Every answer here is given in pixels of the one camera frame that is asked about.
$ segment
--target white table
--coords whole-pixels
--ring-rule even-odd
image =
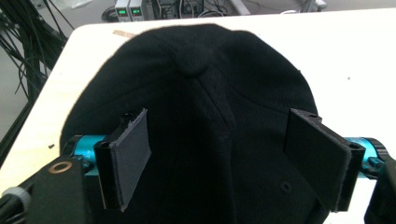
[[[58,156],[61,129],[74,102],[128,40],[115,30],[137,35],[169,25],[216,23],[256,34],[302,71],[326,126],[344,137],[374,137],[396,158],[395,21],[396,8],[389,8],[82,26],[71,35],[0,170],[0,192]],[[374,185],[359,179],[349,211],[331,214],[326,223],[363,223]]]

